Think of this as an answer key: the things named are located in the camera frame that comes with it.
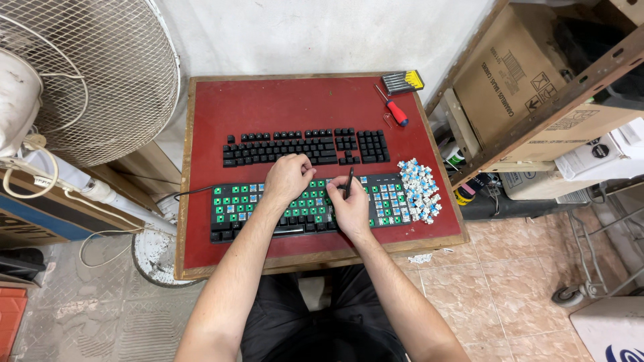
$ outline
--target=black keycap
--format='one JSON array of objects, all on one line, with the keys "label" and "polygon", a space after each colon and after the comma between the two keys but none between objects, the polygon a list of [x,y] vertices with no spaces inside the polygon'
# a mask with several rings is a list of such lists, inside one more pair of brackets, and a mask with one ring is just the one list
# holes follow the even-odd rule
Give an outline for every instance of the black keycap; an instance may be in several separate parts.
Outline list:
[{"label": "black keycap", "polygon": [[210,233],[210,242],[213,244],[217,244],[222,242],[222,234],[221,233]]},{"label": "black keycap", "polygon": [[273,231],[273,236],[286,236],[293,234],[303,234],[304,225],[290,225],[290,226],[280,226],[276,227]]},{"label": "black keycap", "polygon": [[232,225],[229,222],[213,222],[212,224],[210,224],[210,230],[211,231],[230,230],[231,227],[232,227]]},{"label": "black keycap", "polygon": [[333,165],[337,163],[337,157],[319,157],[317,159],[318,165]]},{"label": "black keycap", "polygon": [[363,156],[364,164],[373,164],[375,163],[375,156]]}]

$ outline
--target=caster wheel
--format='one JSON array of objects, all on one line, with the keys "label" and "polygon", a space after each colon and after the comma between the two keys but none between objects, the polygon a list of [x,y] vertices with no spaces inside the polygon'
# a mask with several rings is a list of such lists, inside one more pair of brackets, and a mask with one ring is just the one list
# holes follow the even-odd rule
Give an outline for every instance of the caster wheel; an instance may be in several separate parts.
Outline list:
[{"label": "caster wheel", "polygon": [[551,298],[553,303],[562,308],[570,308],[582,302],[582,292],[579,290],[569,292],[568,289],[569,287],[563,287],[554,292]]}]

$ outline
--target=white box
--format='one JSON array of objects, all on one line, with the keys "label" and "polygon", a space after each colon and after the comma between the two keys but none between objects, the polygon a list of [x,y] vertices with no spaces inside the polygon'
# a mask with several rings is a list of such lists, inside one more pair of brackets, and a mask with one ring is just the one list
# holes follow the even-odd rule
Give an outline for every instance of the white box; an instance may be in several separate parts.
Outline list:
[{"label": "white box", "polygon": [[512,200],[548,200],[604,180],[566,181],[559,171],[503,172],[499,174]]},{"label": "white box", "polygon": [[644,147],[644,119],[636,118],[619,128],[621,135],[633,147]]},{"label": "white box", "polygon": [[570,315],[597,362],[644,360],[644,297],[599,300]]},{"label": "white box", "polygon": [[566,181],[632,178],[644,174],[644,147],[631,146],[615,129],[554,162]]}]

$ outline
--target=orange object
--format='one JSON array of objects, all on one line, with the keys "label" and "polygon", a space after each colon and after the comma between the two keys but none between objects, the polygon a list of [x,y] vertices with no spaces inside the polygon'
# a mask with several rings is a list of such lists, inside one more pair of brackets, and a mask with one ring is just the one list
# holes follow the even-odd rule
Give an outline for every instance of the orange object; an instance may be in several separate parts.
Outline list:
[{"label": "orange object", "polygon": [[0,362],[9,360],[27,305],[26,293],[25,289],[0,288]]}]

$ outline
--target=person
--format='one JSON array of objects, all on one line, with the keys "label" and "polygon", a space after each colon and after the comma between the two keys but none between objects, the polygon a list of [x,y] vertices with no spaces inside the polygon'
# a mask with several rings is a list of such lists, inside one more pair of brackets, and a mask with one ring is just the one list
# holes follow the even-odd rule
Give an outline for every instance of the person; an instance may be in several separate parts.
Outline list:
[{"label": "person", "polygon": [[368,196],[347,176],[327,184],[337,224],[364,265],[335,268],[331,306],[309,313],[295,273],[262,276],[270,239],[316,174],[306,155],[281,157],[263,198],[197,299],[176,362],[469,361],[441,315],[371,233]]}]

